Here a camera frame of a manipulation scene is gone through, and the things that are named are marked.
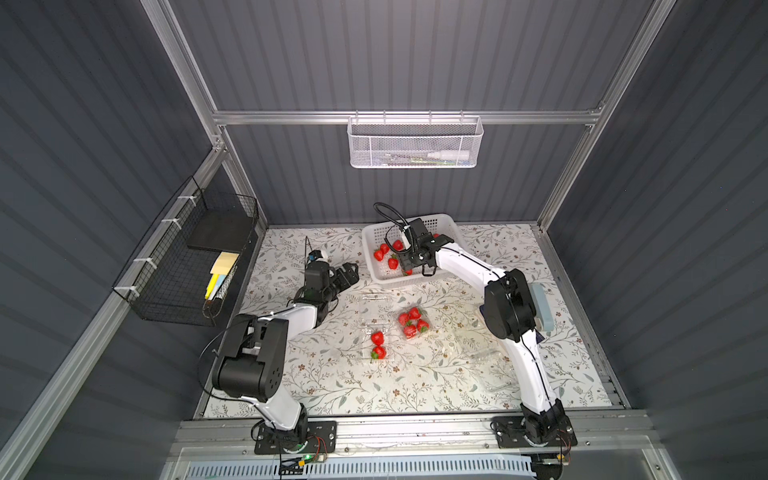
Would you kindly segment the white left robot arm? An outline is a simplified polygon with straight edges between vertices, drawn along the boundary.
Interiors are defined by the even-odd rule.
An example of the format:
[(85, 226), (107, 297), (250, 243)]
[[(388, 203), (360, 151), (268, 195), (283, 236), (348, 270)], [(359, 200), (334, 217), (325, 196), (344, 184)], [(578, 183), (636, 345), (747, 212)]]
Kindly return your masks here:
[(263, 425), (280, 439), (306, 441), (306, 407), (282, 386), (290, 340), (320, 326), (339, 295), (359, 281), (359, 266), (331, 266), (312, 257), (304, 283), (287, 306), (267, 315), (238, 314), (230, 320), (213, 362), (212, 387), (253, 405)]

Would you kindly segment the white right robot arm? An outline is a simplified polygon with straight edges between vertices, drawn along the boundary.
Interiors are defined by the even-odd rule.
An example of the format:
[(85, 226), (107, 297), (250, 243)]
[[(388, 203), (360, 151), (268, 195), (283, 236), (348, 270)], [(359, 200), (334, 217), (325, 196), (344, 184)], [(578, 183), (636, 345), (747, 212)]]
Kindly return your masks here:
[(544, 446), (568, 428), (569, 418), (547, 379), (538, 349), (537, 305), (524, 273), (505, 271), (470, 254), (446, 235), (434, 235), (420, 218), (395, 222), (404, 247), (395, 253), (407, 269), (453, 274), (483, 294), (483, 320), (500, 341), (518, 379), (526, 438)]

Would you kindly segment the clear plastic clamshell container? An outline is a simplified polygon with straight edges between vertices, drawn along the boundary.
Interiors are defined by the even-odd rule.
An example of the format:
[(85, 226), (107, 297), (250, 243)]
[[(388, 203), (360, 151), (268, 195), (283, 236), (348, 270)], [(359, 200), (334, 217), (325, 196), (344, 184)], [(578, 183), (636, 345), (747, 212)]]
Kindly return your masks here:
[[(405, 328), (406, 326), (408, 326), (408, 325), (406, 325), (406, 326), (401, 326), (401, 325), (400, 325), (400, 323), (398, 322), (398, 316), (399, 316), (400, 314), (402, 314), (402, 313), (407, 313), (407, 314), (409, 315), (409, 311), (410, 311), (412, 308), (414, 308), (414, 307), (418, 308), (418, 309), (421, 311), (421, 317), (420, 317), (419, 319), (411, 319), (411, 318), (410, 318), (410, 322), (409, 322), (409, 324), (408, 324), (408, 325), (414, 325), (414, 326), (417, 328), (417, 323), (418, 323), (418, 321), (419, 321), (419, 320), (424, 320), (424, 321), (426, 321), (426, 322), (428, 322), (428, 323), (429, 323), (429, 325), (430, 325), (430, 328), (429, 328), (427, 331), (425, 331), (425, 332), (420, 332), (420, 331), (417, 329), (417, 330), (418, 330), (418, 333), (417, 333), (417, 335), (416, 335), (416, 336), (414, 336), (414, 337), (412, 337), (412, 338), (407, 338), (407, 337), (405, 336), (405, 334), (404, 334), (404, 328)], [(396, 315), (395, 315), (395, 320), (396, 320), (396, 324), (397, 324), (397, 326), (399, 327), (399, 331), (400, 331), (400, 333), (402, 334), (402, 336), (403, 336), (403, 337), (404, 337), (406, 340), (412, 340), (412, 339), (415, 339), (415, 338), (417, 338), (417, 337), (419, 337), (419, 336), (421, 336), (421, 335), (423, 335), (423, 334), (426, 334), (427, 332), (430, 332), (430, 331), (432, 330), (432, 322), (429, 320), (429, 317), (428, 317), (428, 315), (427, 315), (427, 313), (426, 313), (426, 310), (425, 310), (425, 309), (424, 309), (422, 306), (412, 306), (412, 307), (409, 307), (409, 308), (407, 308), (407, 309), (405, 309), (405, 310), (402, 310), (402, 311), (399, 311), (399, 312), (397, 312), (397, 313), (396, 313)]]

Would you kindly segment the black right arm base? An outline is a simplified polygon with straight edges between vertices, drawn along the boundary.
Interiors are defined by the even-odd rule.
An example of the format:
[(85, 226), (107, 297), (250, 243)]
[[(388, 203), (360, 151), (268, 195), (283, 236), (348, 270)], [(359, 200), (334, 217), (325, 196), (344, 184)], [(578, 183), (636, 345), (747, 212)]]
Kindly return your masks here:
[(562, 448), (570, 450), (579, 444), (570, 419), (565, 416), (542, 422), (524, 415), (495, 416), (490, 429), (499, 448)]

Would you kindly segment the red strawberry basket front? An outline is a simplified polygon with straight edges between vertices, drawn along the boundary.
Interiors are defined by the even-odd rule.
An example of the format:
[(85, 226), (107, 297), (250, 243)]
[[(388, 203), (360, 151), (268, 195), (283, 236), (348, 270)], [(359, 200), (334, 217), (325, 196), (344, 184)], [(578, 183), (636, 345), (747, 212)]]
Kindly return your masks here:
[(387, 355), (387, 351), (383, 346), (376, 346), (371, 352), (371, 358), (381, 360)]

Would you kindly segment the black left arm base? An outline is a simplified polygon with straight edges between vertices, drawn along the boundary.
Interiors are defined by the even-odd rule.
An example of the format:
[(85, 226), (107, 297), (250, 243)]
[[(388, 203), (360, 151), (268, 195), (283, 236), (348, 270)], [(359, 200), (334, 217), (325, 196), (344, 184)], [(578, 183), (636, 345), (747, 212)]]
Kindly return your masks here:
[(338, 423), (299, 422), (293, 430), (279, 430), (260, 421), (251, 428), (256, 455), (329, 454), (336, 449)]

